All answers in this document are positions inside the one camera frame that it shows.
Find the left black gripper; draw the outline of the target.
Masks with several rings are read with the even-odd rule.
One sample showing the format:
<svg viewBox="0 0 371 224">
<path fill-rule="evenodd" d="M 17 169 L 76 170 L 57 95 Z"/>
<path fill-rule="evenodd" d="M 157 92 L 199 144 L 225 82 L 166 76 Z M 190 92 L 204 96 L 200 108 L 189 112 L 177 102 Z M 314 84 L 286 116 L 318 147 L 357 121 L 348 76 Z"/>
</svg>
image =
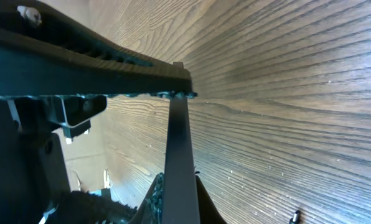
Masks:
<svg viewBox="0 0 371 224">
<path fill-rule="evenodd" d="M 61 202 L 74 195 L 60 137 L 73 140 L 90 130 L 106 109 L 104 96 L 0 99 L 0 202 Z"/>
</svg>

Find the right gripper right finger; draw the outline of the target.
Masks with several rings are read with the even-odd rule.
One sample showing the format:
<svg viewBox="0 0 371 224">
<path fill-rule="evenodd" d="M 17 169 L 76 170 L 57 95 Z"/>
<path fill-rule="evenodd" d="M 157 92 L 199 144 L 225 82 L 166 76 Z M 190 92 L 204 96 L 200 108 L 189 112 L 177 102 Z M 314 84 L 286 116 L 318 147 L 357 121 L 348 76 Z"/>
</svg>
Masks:
<svg viewBox="0 0 371 224">
<path fill-rule="evenodd" d="M 201 224 L 226 224 L 215 207 L 198 172 L 195 173 L 199 215 Z M 159 173 L 151 184 L 142 204 L 131 217 L 129 223 L 161 223 L 164 174 Z"/>
</svg>

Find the blue Samsung Galaxy smartphone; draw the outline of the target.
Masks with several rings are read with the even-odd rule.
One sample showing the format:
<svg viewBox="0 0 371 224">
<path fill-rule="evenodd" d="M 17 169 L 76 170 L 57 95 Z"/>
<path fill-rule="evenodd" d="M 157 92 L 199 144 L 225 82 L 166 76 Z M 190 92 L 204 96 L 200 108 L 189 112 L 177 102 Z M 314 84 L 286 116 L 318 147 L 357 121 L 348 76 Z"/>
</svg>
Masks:
<svg viewBox="0 0 371 224">
<path fill-rule="evenodd" d="M 162 224 L 200 223 L 187 98 L 169 103 Z"/>
</svg>

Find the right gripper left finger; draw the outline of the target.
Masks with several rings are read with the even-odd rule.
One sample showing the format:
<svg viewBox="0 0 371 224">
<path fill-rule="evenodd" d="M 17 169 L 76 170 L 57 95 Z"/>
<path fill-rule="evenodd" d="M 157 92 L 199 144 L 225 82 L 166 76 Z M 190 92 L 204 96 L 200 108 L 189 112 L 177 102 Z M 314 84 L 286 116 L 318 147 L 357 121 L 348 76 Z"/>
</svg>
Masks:
<svg viewBox="0 0 371 224">
<path fill-rule="evenodd" d="M 0 98 L 194 98 L 188 70 L 126 49 L 39 1 L 0 1 Z"/>
</svg>

